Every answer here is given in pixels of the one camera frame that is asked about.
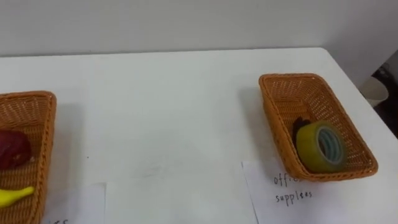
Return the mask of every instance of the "white table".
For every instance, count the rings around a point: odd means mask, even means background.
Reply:
[[[1,92],[56,94],[49,191],[107,182],[108,224],[255,223],[240,162],[276,155],[257,80],[317,73],[379,162],[327,183],[347,223],[398,222],[397,139],[326,50],[16,57],[0,71]]]

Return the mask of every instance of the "wicker basket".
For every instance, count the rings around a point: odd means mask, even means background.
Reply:
[[[323,78],[311,73],[268,74],[260,77],[259,84],[274,142],[292,177],[325,182],[367,177],[377,172],[372,152]],[[293,122],[299,116],[311,122],[329,121],[341,132],[348,151],[343,171],[314,174],[305,168],[291,137]]]
[[[16,169],[0,171],[0,189],[35,187],[33,195],[10,207],[0,208],[1,224],[40,223],[47,191],[56,104],[55,96],[47,91],[0,95],[0,129],[25,133],[34,157]]]

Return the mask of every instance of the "toy banana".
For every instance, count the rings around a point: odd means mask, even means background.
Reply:
[[[33,194],[34,187],[27,187],[22,190],[1,190],[0,189],[0,208],[12,205],[14,202],[28,195]]]

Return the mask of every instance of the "floor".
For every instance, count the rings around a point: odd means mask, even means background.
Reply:
[[[374,110],[385,122],[389,129],[398,138],[398,83],[394,77],[383,67],[380,67],[373,75],[388,89],[389,97],[377,105]]]

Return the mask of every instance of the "tape roll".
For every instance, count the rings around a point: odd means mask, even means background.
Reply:
[[[297,132],[297,152],[307,169],[316,173],[338,172],[347,159],[340,132],[327,121],[317,121]]]

